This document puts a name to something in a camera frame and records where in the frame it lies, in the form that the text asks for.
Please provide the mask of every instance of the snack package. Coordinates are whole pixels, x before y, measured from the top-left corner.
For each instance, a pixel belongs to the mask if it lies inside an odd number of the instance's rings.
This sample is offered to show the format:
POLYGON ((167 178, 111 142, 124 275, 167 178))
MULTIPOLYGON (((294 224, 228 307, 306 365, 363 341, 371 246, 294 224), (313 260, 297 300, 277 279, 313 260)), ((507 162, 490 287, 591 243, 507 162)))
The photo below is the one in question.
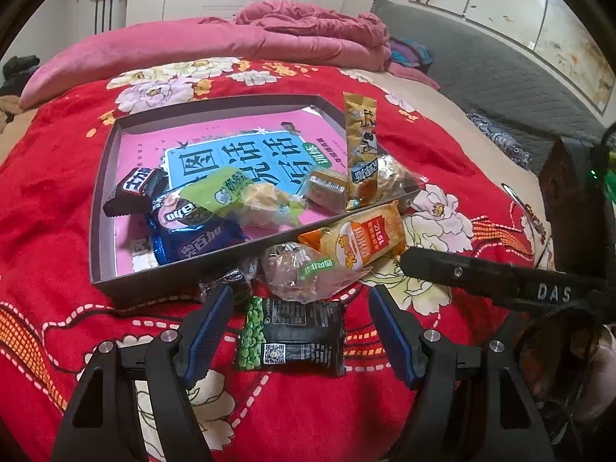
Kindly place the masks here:
POLYGON ((379 156, 379 191, 377 201, 388 201, 406 194, 406 189, 426 183, 427 177, 408 170, 390 154, 379 156))
POLYGON ((117 186, 103 205, 107 217, 146 214, 152 200, 167 187, 167 174, 161 169, 136 167, 117 186))
POLYGON ((370 272, 366 267, 353 271, 295 242, 268 248, 261 263, 271 292, 301 304, 329 299, 370 272))
POLYGON ((340 172, 317 167, 306 176, 298 194, 330 212, 341 214, 346 212, 348 201, 347 177, 340 172))
POLYGON ((204 179, 185 185, 180 196, 219 217, 225 217, 239 210, 241 192, 252 183, 244 171, 223 167, 204 179))
POLYGON ((190 259, 245 242, 246 237, 237 223, 183 198, 184 188, 164 192, 152 204, 148 224, 159 264, 190 259))
POLYGON ((282 225, 298 226, 303 211, 304 203, 298 196, 284 192, 269 182, 259 182, 247 186, 241 192, 238 222, 241 226, 270 229, 282 225))
POLYGON ((349 202, 346 209, 353 210, 377 201, 377 101, 345 92, 344 121, 349 175, 349 202))
POLYGON ((212 291, 220 285, 229 285, 233 290, 234 305, 242 306, 253 296, 252 280, 257 275, 259 259, 242 260, 237 266, 217 269, 216 274, 204 276, 199 281, 199 300, 203 304, 212 291))
POLYGON ((344 304, 253 297, 237 348, 239 370, 307 362, 344 375, 344 304))
POLYGON ((379 205, 346 217, 331 227, 300 234, 300 243, 354 270, 390 250, 399 254, 406 248, 406 240, 398 202, 379 205))

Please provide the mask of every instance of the black snack package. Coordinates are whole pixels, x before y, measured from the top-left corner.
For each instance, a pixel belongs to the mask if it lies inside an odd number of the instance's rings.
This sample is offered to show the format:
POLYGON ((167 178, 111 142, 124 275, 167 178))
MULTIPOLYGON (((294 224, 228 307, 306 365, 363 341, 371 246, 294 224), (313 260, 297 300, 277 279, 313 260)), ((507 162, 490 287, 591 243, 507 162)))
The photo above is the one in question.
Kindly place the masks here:
POLYGON ((342 302, 283 301, 253 297, 236 356, 239 370, 308 362, 344 375, 342 302))
POLYGON ((107 217, 146 214, 152 200, 167 187, 167 173, 161 169, 135 167, 122 179, 103 205, 107 217))
POLYGON ((248 258, 242 260, 237 266, 226 266, 218 269, 216 274, 204 276, 199 281, 199 300, 205 300, 219 285, 229 285, 233 290, 233 304, 235 307, 244 306, 253 297, 252 280, 259 268, 259 259, 248 258))

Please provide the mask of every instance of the black package with qr code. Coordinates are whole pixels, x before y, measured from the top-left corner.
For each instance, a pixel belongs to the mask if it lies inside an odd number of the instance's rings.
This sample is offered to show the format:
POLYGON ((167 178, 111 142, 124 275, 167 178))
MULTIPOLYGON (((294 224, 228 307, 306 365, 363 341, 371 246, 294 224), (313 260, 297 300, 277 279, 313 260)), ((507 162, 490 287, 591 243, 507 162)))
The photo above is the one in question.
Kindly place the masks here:
POLYGON ((243 371, 307 362, 344 375, 344 305, 253 297, 237 348, 243 371))

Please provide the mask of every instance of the beige bed sheet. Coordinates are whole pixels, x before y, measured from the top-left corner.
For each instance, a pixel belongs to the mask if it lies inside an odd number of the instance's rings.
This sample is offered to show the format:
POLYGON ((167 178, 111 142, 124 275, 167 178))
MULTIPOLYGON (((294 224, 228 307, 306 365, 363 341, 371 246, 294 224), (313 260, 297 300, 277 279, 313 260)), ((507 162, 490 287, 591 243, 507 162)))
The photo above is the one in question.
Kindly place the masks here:
POLYGON ((15 119, 4 128, 4 131, 0 134, 0 164, 4 162, 10 150, 26 133, 35 114, 36 109, 23 112, 15 116, 15 119))
MULTIPOLYGON (((362 73, 443 127, 458 141, 466 155, 488 179, 499 187, 502 183, 508 184, 523 202, 531 205, 535 215, 543 222, 547 237, 550 237, 551 225, 545 217, 537 176, 520 168, 505 156, 456 104, 427 85, 398 78, 388 72, 362 71, 362 73)), ((539 262, 546 246, 547 241, 541 245, 539 234, 535 234, 535 265, 539 262)))

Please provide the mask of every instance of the yellow snack package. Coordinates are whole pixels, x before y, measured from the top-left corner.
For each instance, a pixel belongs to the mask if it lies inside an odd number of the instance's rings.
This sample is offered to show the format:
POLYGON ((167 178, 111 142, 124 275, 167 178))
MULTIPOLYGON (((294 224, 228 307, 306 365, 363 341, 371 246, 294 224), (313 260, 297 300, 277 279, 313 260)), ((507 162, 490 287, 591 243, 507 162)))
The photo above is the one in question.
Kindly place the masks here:
POLYGON ((356 213, 331 227, 300 234, 299 239, 355 270, 389 251, 402 253, 407 246, 397 201, 356 213))
POLYGON ((377 101, 344 92, 344 122, 349 174, 347 210, 353 210, 377 200, 377 101))

